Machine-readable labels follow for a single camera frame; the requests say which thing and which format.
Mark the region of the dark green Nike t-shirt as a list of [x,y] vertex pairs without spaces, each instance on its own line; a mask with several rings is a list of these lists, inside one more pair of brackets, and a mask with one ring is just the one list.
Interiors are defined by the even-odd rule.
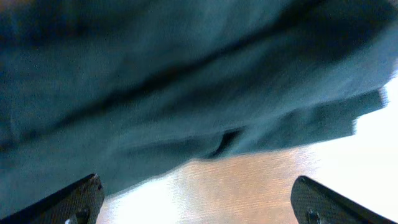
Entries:
[[392,1],[2,1],[1,216],[349,136],[396,60]]

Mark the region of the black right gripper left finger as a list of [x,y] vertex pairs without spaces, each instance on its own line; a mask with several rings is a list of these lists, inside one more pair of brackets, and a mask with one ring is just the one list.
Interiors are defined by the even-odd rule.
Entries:
[[104,202],[97,174],[90,174],[52,195],[1,219],[2,224],[95,224]]

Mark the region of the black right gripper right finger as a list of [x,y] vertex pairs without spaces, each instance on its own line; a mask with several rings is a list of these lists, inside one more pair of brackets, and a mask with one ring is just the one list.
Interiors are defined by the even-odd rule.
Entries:
[[290,202],[299,224],[397,224],[304,175]]

